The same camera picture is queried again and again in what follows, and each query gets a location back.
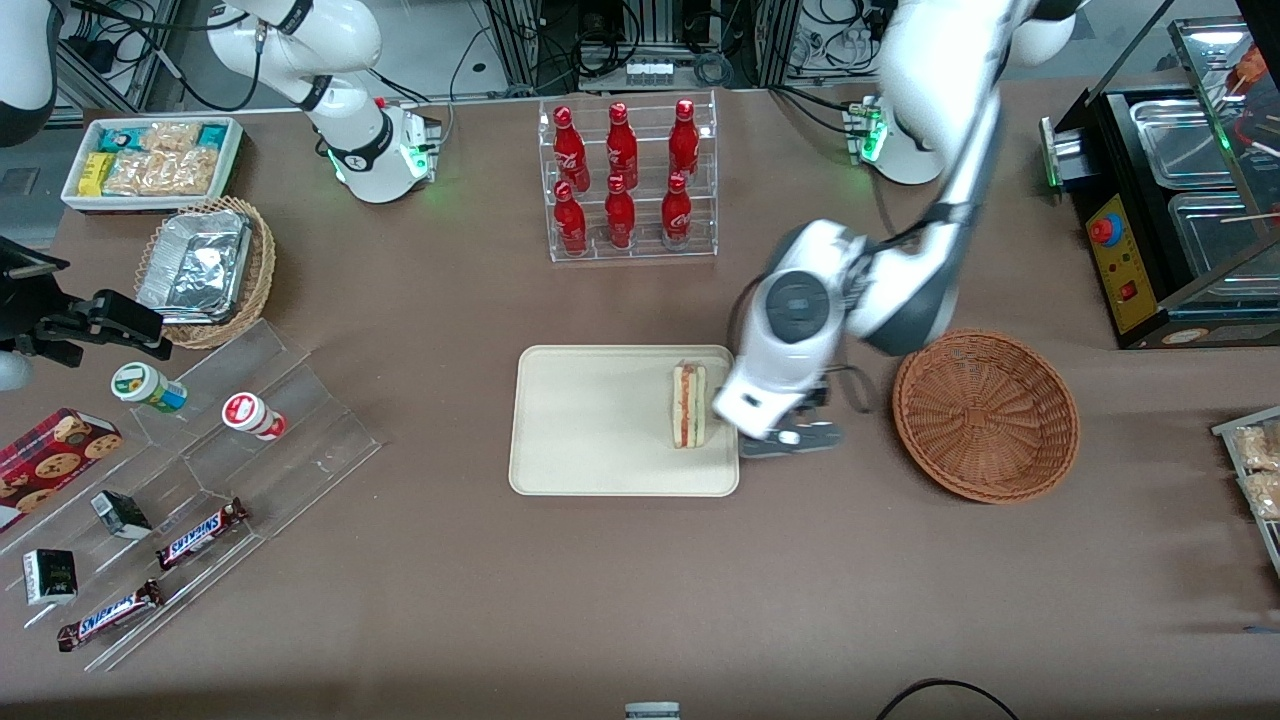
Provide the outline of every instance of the coca-cola bottle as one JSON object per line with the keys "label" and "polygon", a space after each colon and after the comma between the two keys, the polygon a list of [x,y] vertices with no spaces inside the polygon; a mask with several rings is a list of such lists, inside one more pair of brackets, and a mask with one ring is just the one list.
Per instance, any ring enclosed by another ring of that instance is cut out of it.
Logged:
{"label": "coca-cola bottle", "polygon": [[559,232],[564,252],[582,255],[586,252],[586,214],[573,199],[573,187],[567,181],[556,182],[556,229]]}
{"label": "coca-cola bottle", "polygon": [[609,242],[618,250],[631,247],[631,233],[636,228],[636,204],[627,192],[621,173],[609,176],[609,196],[604,200],[604,214],[609,218]]}
{"label": "coca-cola bottle", "polygon": [[640,151],[636,133],[627,122],[627,106],[622,102],[609,105],[609,137],[604,146],[609,151],[609,174],[621,174],[627,190],[635,190],[640,183]]}
{"label": "coca-cola bottle", "polygon": [[556,122],[556,164],[561,179],[573,184],[573,190],[586,192],[591,187],[591,173],[586,169],[586,146],[573,127],[573,113],[561,105],[552,113]]}
{"label": "coca-cola bottle", "polygon": [[671,128],[671,172],[685,173],[692,178],[698,174],[698,128],[694,126],[694,101],[676,102],[676,126]]}
{"label": "coca-cola bottle", "polygon": [[692,205],[685,192],[685,173],[671,173],[667,195],[662,199],[662,243],[668,250],[682,250],[689,245],[690,210]]}

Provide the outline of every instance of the bottle cap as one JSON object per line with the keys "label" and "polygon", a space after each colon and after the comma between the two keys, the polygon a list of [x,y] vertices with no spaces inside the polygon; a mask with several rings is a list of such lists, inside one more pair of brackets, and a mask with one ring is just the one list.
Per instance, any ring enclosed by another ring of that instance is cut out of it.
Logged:
{"label": "bottle cap", "polygon": [[561,129],[564,129],[567,127],[572,127],[573,126],[573,113],[571,113],[568,110],[568,108],[561,105],[559,108],[556,108],[554,111],[552,111],[552,120],[556,123],[556,127],[558,127]]}

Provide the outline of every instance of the brown tablecloth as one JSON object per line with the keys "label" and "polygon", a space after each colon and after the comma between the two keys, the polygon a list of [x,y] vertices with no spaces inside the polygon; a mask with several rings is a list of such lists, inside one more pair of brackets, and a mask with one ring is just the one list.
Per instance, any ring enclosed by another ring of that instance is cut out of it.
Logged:
{"label": "brown tablecloth", "polygon": [[[669,698],[689,720],[845,719],[941,675],[1024,717],[1274,717],[1280,639],[1240,628],[1280,621],[1280,585],[1208,427],[1280,404],[1280,354],[1114,350],[1036,143],[1036,119],[1082,86],[1005,86],[998,177],[961,282],[955,325],[1028,342],[1080,409],[1071,475],[1011,507],[938,489],[888,413],[856,416],[838,393],[838,450],[744,462],[723,500],[508,487],[526,347],[723,342],[730,304],[788,228],[826,217],[883,236],[841,140],[772,96],[717,94],[719,258],[613,269],[548,261],[536,102],[460,108],[439,181],[388,206],[334,182],[301,114],[244,115],[234,188],[279,243],[266,316],[388,445],[113,673],[81,673],[52,628],[22,630],[5,593],[0,716],[585,720]],[[886,195],[901,227],[931,191]],[[155,223],[68,213],[63,286],[129,288]],[[106,378],[133,357],[41,363],[3,397],[0,437],[64,405],[122,413]],[[887,398],[896,363],[850,359]],[[929,692],[901,716],[996,716]]]}

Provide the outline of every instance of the wooden skewer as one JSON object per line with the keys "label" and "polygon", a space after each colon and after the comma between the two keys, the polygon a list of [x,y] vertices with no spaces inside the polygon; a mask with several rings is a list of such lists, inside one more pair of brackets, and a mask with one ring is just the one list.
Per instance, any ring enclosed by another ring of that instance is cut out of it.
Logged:
{"label": "wooden skewer", "polygon": [[1242,215],[1239,218],[1222,218],[1219,223],[1243,223],[1244,220],[1261,220],[1262,218],[1280,218],[1280,213],[1261,213],[1258,215]]}

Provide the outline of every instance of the brown wicker basket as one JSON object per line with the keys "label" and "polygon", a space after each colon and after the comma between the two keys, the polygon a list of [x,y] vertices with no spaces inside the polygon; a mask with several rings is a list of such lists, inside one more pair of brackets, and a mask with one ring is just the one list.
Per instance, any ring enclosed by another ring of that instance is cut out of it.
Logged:
{"label": "brown wicker basket", "polygon": [[986,331],[952,331],[909,355],[893,383],[893,420],[929,477],[982,502],[1051,491],[1080,447],[1062,378],[1025,345]]}
{"label": "brown wicker basket", "polygon": [[[266,305],[266,297],[271,293],[271,273],[275,272],[275,238],[271,237],[271,228],[266,227],[262,215],[243,200],[236,197],[219,197],[191,208],[183,208],[178,213],[214,213],[216,210],[234,210],[243,213],[253,220],[253,238],[250,241],[248,268],[241,281],[239,309],[232,319],[220,325],[165,325],[164,336],[174,345],[189,347],[192,350],[211,350],[229,342],[248,329]],[[151,264],[151,251],[155,250],[156,238],[160,236],[157,227],[151,233],[151,242],[142,251],[142,263],[133,279],[133,292],[142,287],[142,278]]]}

